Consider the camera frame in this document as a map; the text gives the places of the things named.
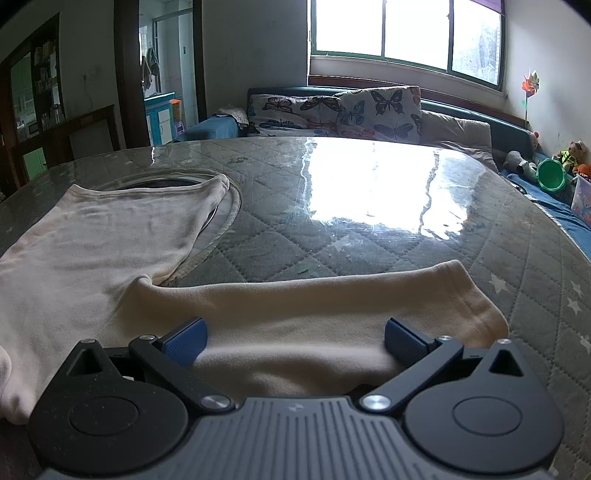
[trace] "folded cloth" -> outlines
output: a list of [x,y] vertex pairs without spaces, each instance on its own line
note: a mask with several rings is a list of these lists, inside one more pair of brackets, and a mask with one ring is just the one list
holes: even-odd
[[231,116],[240,128],[248,127],[248,117],[244,108],[228,105],[220,108],[213,116]]
[[198,187],[90,192],[73,186],[0,259],[0,413],[23,423],[74,345],[126,345],[206,319],[193,368],[246,395],[338,395],[398,371],[394,316],[427,335],[488,347],[508,334],[463,265],[351,277],[190,288],[157,286],[191,250],[224,176]]
[[93,192],[72,185],[4,253],[0,417],[25,422],[76,342],[103,338],[119,323],[137,278],[158,284],[174,272],[228,187],[225,175],[164,189]]
[[143,333],[162,335],[192,316],[206,319],[209,331],[195,373],[238,401],[342,395],[383,383],[400,371],[384,348],[390,317],[473,348],[508,335],[502,313],[452,260],[400,273],[190,288],[157,287],[140,278],[121,323],[101,336],[109,345],[125,345]]

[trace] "blue gripper pad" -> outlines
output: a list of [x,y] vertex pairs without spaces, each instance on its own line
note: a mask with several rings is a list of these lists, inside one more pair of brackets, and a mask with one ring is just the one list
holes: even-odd
[[421,332],[394,319],[386,322],[384,343],[388,353],[406,368],[423,359],[437,345]]
[[156,347],[181,367],[192,365],[206,346],[207,324],[199,317],[183,323],[156,342]]

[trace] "blue cabinet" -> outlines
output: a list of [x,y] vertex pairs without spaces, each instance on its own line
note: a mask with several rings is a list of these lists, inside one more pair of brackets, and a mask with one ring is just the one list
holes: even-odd
[[174,92],[144,99],[151,145],[164,145],[176,138],[171,100]]

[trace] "green toy bucket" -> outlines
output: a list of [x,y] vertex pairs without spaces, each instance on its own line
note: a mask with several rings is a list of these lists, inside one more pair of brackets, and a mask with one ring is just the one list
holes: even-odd
[[564,188],[566,184],[566,172],[558,160],[546,158],[538,164],[535,174],[542,190],[553,193]]

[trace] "gray ribbed plate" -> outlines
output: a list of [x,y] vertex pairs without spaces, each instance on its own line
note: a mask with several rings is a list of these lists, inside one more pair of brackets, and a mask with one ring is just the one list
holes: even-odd
[[[355,410],[348,398],[248,398],[204,417],[188,441],[126,480],[452,480],[407,444],[393,419]],[[40,480],[66,480],[46,472]],[[524,480],[548,480],[547,473]]]

